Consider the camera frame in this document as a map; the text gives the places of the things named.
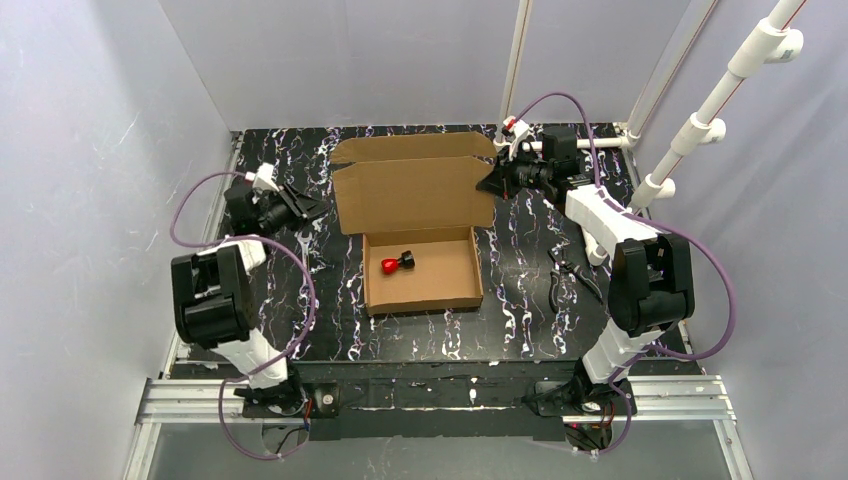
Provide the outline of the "brown cardboard box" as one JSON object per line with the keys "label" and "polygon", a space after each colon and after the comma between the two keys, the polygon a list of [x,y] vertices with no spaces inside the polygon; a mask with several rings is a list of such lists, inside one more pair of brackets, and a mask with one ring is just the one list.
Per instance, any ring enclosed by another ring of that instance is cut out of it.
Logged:
{"label": "brown cardboard box", "polygon": [[[475,230],[492,227],[495,207],[475,186],[495,155],[479,132],[351,138],[334,148],[340,230],[362,237],[368,314],[481,306]],[[386,258],[400,261],[391,275],[381,271]]]}

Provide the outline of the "small red ball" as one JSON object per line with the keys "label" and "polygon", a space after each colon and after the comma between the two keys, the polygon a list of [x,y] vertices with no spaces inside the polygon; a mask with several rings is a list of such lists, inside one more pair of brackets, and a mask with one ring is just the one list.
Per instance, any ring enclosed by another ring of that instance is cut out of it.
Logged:
{"label": "small red ball", "polygon": [[380,266],[384,275],[391,275],[400,268],[400,261],[397,258],[386,258],[380,262]]}

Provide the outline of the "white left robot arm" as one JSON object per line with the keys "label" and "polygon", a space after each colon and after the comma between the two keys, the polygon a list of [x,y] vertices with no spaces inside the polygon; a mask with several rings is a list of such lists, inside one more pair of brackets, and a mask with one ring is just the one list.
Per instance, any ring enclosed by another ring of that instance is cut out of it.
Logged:
{"label": "white left robot arm", "polygon": [[309,289],[314,283],[302,260],[273,240],[296,232],[326,212],[325,205],[289,185],[242,181],[228,188],[224,207],[231,236],[171,262],[175,326],[181,340],[227,359],[251,393],[294,391],[290,351],[278,351],[259,330],[251,273],[278,251],[293,260]]}

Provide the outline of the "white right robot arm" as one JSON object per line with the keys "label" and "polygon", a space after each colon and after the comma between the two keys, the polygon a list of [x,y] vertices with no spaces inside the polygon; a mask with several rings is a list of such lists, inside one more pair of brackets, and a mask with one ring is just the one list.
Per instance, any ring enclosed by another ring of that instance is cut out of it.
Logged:
{"label": "white right robot arm", "polygon": [[689,243],[629,218],[628,210],[583,172],[573,129],[542,133],[538,148],[529,141],[529,133],[527,123],[506,120],[503,134],[508,142],[477,188],[504,199],[523,189],[542,192],[591,237],[589,262],[599,265],[610,260],[611,318],[583,355],[575,377],[581,385],[618,382],[626,376],[628,361],[693,314]]}

